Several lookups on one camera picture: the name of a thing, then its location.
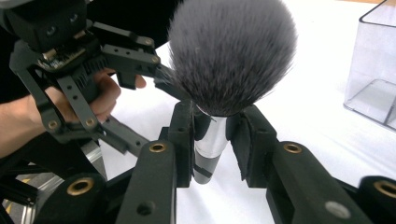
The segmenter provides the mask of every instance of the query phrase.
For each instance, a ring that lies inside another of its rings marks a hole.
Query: black fabric
[[[151,37],[157,48],[167,41],[168,26],[178,2],[180,1],[95,0],[88,4],[88,19],[129,30],[137,35]],[[8,67],[9,55],[17,39],[16,36],[0,28],[0,104],[29,94],[19,78]],[[52,140],[51,136],[42,138],[43,143],[49,142],[51,147],[54,147]],[[39,145],[41,149],[50,150],[45,147],[45,144]]]

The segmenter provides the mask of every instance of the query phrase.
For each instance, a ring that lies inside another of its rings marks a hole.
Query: white tabletop
[[[396,132],[343,107],[361,15],[374,4],[326,0],[285,1],[299,34],[293,67],[256,106],[280,141],[308,147],[330,174],[355,187],[366,175],[396,179]],[[168,46],[158,48],[169,65]],[[123,89],[113,116],[149,140],[169,126],[177,100],[154,88]],[[134,166],[136,158],[102,144],[109,179]],[[265,189],[249,189],[231,145],[206,185],[194,180],[177,189],[177,223],[274,223]]]

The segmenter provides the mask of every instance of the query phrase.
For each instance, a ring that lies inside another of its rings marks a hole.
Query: black fluffy bristles
[[[285,76],[296,32],[278,0],[185,0],[169,40],[174,84],[207,114],[227,117]]]

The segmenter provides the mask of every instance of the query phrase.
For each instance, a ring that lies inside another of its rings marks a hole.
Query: transparent box
[[[396,131],[396,0],[359,20],[344,106]]]

